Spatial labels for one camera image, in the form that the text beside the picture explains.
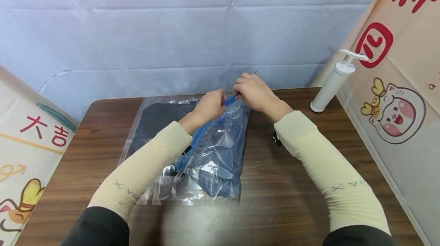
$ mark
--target black shirt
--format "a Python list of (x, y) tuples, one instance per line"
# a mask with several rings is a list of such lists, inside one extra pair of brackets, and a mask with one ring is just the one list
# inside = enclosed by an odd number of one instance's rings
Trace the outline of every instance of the black shirt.
[[(85, 209), (62, 246), (125, 246), (130, 230), (115, 212), (102, 207)], [(331, 232), (323, 246), (397, 246), (386, 232), (365, 225), (348, 226)]]

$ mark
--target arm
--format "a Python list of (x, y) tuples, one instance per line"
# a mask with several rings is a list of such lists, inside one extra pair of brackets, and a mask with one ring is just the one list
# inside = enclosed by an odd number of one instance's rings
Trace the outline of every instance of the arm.
[(362, 225), (361, 232), (373, 227), (392, 241), (383, 208), (370, 186), (306, 116), (277, 98), (257, 75), (244, 73), (234, 90), (241, 93), (237, 98), (272, 119), (283, 145), (302, 162), (327, 202), (330, 232)]
[(62, 245), (128, 245), (127, 220), (137, 200), (190, 145), (191, 134), (223, 114), (224, 98), (222, 89), (208, 92), (194, 111), (169, 124), (107, 176)]

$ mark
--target wooden table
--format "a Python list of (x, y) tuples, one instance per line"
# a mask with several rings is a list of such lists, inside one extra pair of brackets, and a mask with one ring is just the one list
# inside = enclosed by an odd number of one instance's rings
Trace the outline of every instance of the wooden table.
[[(336, 99), (324, 113), (309, 104), (318, 89), (276, 91), (307, 115), (371, 185), (400, 246), (422, 245), (377, 165)], [(35, 208), (18, 246), (59, 245), (105, 177), (115, 169), (141, 98), (93, 102)], [(136, 206), (130, 245), (322, 245), (324, 200), (301, 163), (271, 136), (261, 113), (249, 119), (239, 205)]]

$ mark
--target hand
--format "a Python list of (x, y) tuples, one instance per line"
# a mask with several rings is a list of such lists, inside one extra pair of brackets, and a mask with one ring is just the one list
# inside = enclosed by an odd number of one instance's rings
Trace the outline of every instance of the hand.
[(284, 101), (281, 101), (272, 90), (255, 74), (243, 73), (237, 79), (233, 87), (237, 99), (256, 111), (269, 116), (274, 122), (278, 122), (293, 109)]
[(225, 112), (226, 94), (222, 89), (212, 90), (206, 93), (199, 101), (193, 111), (180, 119), (179, 124), (186, 130), (188, 134), (206, 124), (208, 121), (215, 120), (222, 116)]

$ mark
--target vacuum storage bag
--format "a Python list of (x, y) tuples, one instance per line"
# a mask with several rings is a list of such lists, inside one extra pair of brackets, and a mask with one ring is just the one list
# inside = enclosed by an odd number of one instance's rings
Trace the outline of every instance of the vacuum storage bag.
[[(194, 110), (199, 99), (191, 96), (145, 98), (128, 135), (120, 163), (139, 150), (156, 134)], [(226, 110), (193, 134), (191, 148), (166, 166), (156, 181), (146, 188), (139, 204), (194, 205), (240, 197), (240, 174), (250, 109), (229, 96)]]

